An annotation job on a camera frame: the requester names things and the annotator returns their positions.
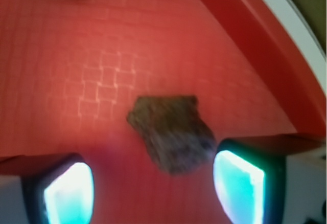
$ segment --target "grid pattern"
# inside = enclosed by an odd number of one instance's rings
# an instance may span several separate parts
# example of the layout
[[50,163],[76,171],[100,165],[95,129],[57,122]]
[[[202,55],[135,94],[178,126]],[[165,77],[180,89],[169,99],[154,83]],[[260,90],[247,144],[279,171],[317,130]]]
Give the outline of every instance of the grid pattern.
[[199,0],[0,0],[0,153],[79,151],[94,223],[226,223],[211,166],[170,177],[126,114],[138,95],[195,94],[216,139],[295,132]]

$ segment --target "led light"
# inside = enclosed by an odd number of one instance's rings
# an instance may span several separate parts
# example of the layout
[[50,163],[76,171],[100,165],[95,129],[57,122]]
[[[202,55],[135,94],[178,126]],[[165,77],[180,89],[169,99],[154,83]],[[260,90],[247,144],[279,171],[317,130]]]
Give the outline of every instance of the led light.
[[92,171],[75,163],[45,190],[44,201],[50,224],[89,223],[94,204]]
[[223,150],[214,161],[214,183],[220,203],[233,223],[263,223],[265,173]]

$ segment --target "black object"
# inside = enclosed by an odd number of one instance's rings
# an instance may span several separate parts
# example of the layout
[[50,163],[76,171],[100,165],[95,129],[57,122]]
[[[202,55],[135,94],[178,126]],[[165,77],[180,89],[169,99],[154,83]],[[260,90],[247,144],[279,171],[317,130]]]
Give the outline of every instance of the black object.
[[195,96],[139,97],[128,123],[143,137],[152,161],[170,174],[213,159],[216,141],[200,119]]

